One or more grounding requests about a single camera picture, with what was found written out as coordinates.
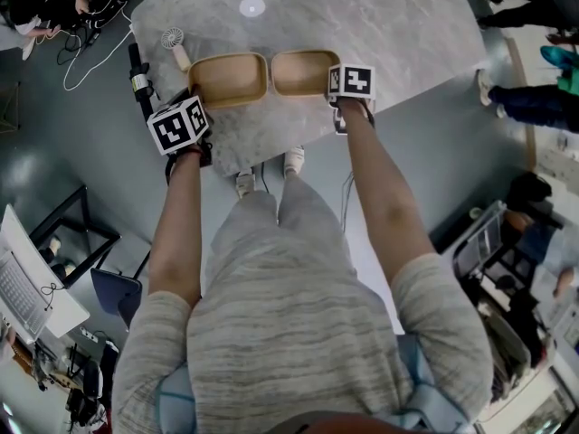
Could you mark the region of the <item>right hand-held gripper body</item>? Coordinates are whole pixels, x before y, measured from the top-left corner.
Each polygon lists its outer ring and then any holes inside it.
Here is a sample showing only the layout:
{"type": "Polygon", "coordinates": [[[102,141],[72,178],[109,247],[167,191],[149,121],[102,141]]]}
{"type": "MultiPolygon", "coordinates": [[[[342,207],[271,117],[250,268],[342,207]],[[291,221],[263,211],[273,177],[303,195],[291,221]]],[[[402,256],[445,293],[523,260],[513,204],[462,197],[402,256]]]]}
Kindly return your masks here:
{"type": "Polygon", "coordinates": [[[338,106],[340,99],[350,98],[361,104],[372,126],[375,125],[375,68],[367,65],[339,63],[328,69],[326,99],[333,109],[337,135],[346,135],[346,122],[338,106]]]}

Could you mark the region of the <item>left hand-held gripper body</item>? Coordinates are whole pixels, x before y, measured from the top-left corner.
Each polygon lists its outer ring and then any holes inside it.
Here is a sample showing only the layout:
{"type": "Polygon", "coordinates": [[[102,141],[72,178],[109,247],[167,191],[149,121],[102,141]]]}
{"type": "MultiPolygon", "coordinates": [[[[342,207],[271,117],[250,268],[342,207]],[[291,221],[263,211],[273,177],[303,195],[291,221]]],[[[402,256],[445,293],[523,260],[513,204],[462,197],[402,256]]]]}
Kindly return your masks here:
{"type": "Polygon", "coordinates": [[[167,166],[172,166],[193,145],[201,148],[200,166],[212,165],[210,137],[213,123],[197,87],[193,91],[185,89],[171,104],[147,119],[148,130],[159,154],[167,158],[167,166]]]}

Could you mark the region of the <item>beige tray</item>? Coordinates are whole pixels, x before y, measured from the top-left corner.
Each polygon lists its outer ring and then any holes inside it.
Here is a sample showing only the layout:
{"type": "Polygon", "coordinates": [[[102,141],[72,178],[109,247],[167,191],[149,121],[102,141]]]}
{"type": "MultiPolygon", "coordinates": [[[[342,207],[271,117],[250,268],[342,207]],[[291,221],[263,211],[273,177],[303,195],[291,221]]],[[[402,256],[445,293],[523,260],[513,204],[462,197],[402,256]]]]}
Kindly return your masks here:
{"type": "Polygon", "coordinates": [[[329,70],[339,63],[329,50],[280,52],[270,61],[257,52],[228,53],[193,63],[188,87],[208,109],[247,106],[269,89],[286,98],[317,97],[327,93],[329,70]]]}

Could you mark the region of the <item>person's left forearm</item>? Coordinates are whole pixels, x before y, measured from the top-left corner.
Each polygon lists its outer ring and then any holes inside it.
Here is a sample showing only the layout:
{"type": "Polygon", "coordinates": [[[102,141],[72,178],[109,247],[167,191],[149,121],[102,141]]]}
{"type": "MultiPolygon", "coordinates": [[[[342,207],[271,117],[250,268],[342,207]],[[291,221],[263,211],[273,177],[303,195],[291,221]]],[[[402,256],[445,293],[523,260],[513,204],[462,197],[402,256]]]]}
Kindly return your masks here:
{"type": "Polygon", "coordinates": [[[173,164],[149,259],[149,292],[166,291],[194,307],[201,298],[201,148],[173,164]]]}

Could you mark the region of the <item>person's right forearm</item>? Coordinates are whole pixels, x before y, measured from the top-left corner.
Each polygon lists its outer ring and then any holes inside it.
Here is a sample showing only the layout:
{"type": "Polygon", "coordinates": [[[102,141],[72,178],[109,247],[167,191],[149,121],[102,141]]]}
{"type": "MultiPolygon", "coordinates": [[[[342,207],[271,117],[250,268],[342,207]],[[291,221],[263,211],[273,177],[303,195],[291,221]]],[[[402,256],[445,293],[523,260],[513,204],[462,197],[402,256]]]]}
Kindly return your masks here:
{"type": "Polygon", "coordinates": [[[410,186],[356,99],[337,102],[367,234],[387,283],[410,262],[434,252],[410,186]]]}

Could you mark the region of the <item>grey marble table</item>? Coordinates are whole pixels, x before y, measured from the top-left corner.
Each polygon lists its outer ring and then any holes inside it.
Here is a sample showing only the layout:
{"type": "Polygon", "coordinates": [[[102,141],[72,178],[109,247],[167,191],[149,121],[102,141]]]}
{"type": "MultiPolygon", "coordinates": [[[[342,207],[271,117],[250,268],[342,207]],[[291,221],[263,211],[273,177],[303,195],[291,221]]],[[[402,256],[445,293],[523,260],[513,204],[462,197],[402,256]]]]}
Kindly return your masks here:
{"type": "MultiPolygon", "coordinates": [[[[467,0],[144,0],[131,21],[162,100],[188,87],[187,72],[161,45],[184,32],[191,62],[228,53],[329,50],[340,63],[375,68],[375,111],[404,102],[485,58],[467,0]]],[[[208,109],[213,165],[233,175],[334,130],[326,94],[286,98],[269,89],[247,106],[208,109]]]]}

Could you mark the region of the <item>small white handheld fan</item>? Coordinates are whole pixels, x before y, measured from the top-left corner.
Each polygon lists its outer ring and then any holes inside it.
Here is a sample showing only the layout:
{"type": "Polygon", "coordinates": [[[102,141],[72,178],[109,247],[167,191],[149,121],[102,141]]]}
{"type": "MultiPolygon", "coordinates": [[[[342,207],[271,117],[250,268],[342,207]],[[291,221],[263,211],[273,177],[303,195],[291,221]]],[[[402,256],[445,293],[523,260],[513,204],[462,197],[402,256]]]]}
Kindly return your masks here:
{"type": "Polygon", "coordinates": [[[173,53],[176,63],[182,72],[187,72],[191,62],[183,45],[184,32],[177,27],[166,29],[161,36],[161,45],[164,49],[173,53]]]}

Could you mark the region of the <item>person's left white shoe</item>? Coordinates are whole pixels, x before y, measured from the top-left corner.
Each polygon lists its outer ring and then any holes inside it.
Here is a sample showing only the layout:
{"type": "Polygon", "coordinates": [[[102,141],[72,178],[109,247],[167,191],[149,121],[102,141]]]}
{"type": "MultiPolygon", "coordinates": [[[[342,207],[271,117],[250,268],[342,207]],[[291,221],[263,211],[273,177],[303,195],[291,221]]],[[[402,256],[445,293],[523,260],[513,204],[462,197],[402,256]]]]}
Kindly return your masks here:
{"type": "Polygon", "coordinates": [[[256,190],[255,173],[251,168],[236,175],[235,188],[240,199],[256,190]]]}

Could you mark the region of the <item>person's white shoe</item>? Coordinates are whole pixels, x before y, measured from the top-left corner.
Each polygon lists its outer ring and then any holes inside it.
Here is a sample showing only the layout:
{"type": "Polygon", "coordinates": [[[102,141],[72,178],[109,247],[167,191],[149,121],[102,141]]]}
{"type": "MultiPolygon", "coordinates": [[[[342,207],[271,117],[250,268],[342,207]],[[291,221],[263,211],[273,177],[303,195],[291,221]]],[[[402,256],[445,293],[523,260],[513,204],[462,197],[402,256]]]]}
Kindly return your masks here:
{"type": "Polygon", "coordinates": [[[283,173],[289,175],[298,175],[305,162],[305,149],[303,146],[295,146],[284,154],[283,173]]]}
{"type": "Polygon", "coordinates": [[[235,188],[240,199],[256,190],[255,173],[251,168],[236,175],[235,188]]]}

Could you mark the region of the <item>person's right white shoe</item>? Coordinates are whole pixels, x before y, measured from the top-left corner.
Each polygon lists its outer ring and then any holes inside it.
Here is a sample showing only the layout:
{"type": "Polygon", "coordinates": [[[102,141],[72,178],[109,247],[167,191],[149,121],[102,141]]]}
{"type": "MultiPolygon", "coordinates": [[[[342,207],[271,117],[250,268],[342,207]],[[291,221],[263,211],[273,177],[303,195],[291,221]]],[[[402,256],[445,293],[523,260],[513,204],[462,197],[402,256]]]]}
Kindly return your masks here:
{"type": "Polygon", "coordinates": [[[298,175],[305,162],[305,149],[303,146],[295,146],[284,154],[283,173],[289,175],[298,175]]]}

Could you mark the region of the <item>person's grey trousers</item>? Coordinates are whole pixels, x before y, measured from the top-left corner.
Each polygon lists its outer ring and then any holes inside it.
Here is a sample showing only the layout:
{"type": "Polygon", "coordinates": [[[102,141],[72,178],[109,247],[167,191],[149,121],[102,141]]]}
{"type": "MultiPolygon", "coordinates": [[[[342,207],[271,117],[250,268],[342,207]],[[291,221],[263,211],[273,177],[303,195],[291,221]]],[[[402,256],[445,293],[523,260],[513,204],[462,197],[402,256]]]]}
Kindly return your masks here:
{"type": "Polygon", "coordinates": [[[341,225],[325,200],[297,174],[286,177],[281,200],[249,191],[233,206],[211,243],[206,278],[213,281],[261,254],[354,275],[341,225]]]}

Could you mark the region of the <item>dark blue chair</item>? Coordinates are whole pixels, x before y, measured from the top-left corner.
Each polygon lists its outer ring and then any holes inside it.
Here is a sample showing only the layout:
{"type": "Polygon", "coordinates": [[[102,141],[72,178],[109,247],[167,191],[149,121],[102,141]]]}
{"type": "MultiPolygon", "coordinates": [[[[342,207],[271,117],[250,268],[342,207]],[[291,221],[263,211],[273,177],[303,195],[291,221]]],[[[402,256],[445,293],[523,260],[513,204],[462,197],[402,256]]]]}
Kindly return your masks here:
{"type": "Polygon", "coordinates": [[[102,269],[90,270],[92,284],[100,303],[107,314],[118,316],[129,330],[142,297],[142,283],[102,269]]]}

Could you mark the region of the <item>white cluttered desk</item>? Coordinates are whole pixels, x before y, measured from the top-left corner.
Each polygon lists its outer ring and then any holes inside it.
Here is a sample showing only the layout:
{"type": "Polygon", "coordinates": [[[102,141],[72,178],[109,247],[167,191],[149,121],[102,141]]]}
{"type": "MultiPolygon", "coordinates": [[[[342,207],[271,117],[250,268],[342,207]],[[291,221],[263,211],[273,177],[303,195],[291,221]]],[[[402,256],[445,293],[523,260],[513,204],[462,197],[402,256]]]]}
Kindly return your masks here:
{"type": "Polygon", "coordinates": [[[507,209],[496,201],[476,221],[467,212],[438,245],[491,345],[491,399],[479,419],[485,428],[494,419],[520,425],[507,410],[543,376],[579,408],[579,290],[557,300],[536,291],[539,267],[515,247],[507,209]]]}

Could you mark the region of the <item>silver laptop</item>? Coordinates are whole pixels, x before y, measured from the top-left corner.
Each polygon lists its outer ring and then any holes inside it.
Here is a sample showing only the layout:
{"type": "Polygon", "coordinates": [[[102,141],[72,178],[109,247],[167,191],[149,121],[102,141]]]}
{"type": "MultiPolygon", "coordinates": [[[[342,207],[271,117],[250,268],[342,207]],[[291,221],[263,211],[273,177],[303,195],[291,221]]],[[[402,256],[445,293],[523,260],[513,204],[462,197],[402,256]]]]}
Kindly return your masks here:
{"type": "Polygon", "coordinates": [[[52,312],[11,251],[0,257],[0,312],[27,344],[38,339],[52,312]]]}

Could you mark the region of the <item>person's grey knit top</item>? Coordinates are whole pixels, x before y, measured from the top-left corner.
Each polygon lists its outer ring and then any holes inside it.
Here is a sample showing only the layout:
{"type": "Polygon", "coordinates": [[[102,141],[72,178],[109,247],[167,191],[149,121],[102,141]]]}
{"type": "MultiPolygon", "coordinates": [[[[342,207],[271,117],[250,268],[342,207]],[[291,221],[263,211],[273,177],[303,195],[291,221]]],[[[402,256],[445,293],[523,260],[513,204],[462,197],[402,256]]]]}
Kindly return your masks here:
{"type": "Polygon", "coordinates": [[[233,251],[194,306],[167,291],[142,301],[114,376],[114,434],[161,433],[155,391],[182,364],[199,434],[396,412],[413,391],[381,298],[291,237],[233,251]]]}

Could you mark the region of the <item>black frame side table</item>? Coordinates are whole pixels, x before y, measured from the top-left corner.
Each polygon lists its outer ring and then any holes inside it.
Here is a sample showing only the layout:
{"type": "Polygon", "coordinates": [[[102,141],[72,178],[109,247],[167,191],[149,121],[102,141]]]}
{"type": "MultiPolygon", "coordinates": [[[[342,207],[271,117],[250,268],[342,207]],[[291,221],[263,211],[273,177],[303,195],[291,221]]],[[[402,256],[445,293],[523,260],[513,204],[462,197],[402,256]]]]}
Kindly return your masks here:
{"type": "Polygon", "coordinates": [[[92,221],[88,202],[88,190],[85,185],[79,187],[74,193],[59,204],[29,235],[36,247],[47,241],[57,232],[58,229],[65,228],[69,231],[80,234],[87,251],[86,259],[81,262],[75,270],[63,281],[65,288],[71,288],[95,262],[106,259],[110,250],[120,241],[121,236],[109,229],[103,228],[92,221]],[[67,212],[75,205],[81,208],[81,219],[77,222],[67,216],[67,212]],[[97,235],[104,242],[95,249],[90,247],[89,235],[97,235]]]}

